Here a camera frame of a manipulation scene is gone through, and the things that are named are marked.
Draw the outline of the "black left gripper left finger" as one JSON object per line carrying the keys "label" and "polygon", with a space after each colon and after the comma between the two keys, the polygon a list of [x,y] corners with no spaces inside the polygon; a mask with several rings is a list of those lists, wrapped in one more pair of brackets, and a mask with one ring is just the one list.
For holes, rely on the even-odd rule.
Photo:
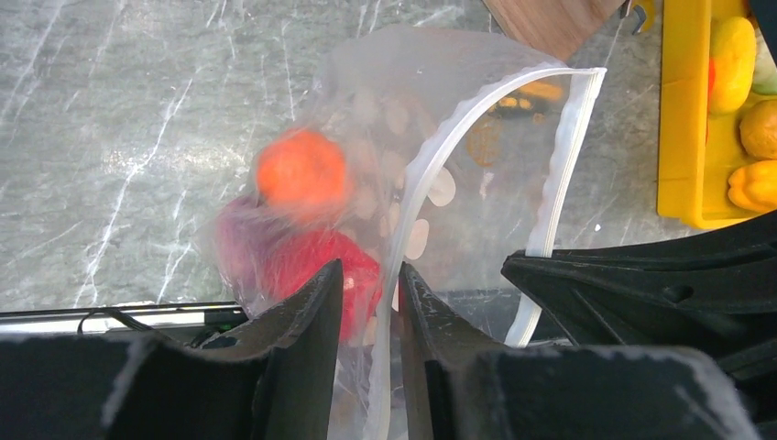
{"label": "black left gripper left finger", "polygon": [[344,273],[324,265],[190,348],[150,332],[1,340],[4,439],[324,439]]}

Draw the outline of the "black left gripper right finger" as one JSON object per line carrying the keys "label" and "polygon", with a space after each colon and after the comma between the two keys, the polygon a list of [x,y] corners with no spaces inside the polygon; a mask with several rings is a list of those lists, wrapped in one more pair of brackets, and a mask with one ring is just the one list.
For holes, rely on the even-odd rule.
{"label": "black left gripper right finger", "polygon": [[399,271],[412,439],[757,439],[732,381],[690,348],[512,348],[410,264]]}

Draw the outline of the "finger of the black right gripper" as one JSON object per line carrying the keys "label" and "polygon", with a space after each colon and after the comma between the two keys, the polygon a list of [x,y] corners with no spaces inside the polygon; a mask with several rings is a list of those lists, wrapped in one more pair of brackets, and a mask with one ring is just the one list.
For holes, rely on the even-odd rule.
{"label": "finger of the black right gripper", "polygon": [[577,345],[776,350],[776,215],[627,247],[509,256],[503,276]]}

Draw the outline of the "red toy bell pepper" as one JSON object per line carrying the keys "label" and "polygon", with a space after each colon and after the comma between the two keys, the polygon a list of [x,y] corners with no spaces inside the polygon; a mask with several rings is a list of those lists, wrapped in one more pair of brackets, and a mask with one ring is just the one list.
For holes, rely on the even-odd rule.
{"label": "red toy bell pepper", "polygon": [[350,237],[334,230],[312,230],[281,240],[261,266],[261,287],[270,298],[283,300],[336,259],[343,270],[339,340],[346,342],[375,312],[382,295],[380,264]]}

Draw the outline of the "purple toy onion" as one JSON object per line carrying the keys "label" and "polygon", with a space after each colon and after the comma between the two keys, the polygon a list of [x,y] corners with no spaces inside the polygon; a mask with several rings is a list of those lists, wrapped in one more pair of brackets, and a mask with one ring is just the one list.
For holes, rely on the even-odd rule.
{"label": "purple toy onion", "polygon": [[235,198],[213,220],[216,265],[241,305],[256,307],[266,299],[261,269],[285,233],[286,222],[254,194]]}

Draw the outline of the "orange toy pumpkin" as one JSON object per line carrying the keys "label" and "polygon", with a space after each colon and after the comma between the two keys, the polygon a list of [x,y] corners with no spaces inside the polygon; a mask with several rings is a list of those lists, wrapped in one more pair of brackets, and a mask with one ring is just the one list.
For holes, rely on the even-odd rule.
{"label": "orange toy pumpkin", "polygon": [[310,129],[290,130],[264,147],[255,184],[268,207],[303,225],[336,219],[353,188],[343,149]]}

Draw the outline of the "clear dotted zip bag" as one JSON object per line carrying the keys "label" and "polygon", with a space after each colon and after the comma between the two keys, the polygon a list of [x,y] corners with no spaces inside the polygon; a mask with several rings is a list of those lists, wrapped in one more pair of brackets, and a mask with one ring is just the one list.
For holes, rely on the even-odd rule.
{"label": "clear dotted zip bag", "polygon": [[[375,312],[338,347],[330,438],[406,434],[392,328],[402,264],[440,293],[478,300],[487,291],[506,294],[498,312],[505,329],[496,339],[528,344],[541,310],[499,271],[514,250],[552,253],[606,72],[572,68],[499,34],[408,25],[349,39],[323,58],[301,116],[258,148],[237,197],[264,201],[255,184],[257,156],[290,130],[318,131],[344,151],[353,188],[333,221],[299,224],[264,201],[286,222],[281,240],[338,231],[381,267]],[[487,114],[536,81],[561,86],[565,97],[547,101],[544,114]]]}

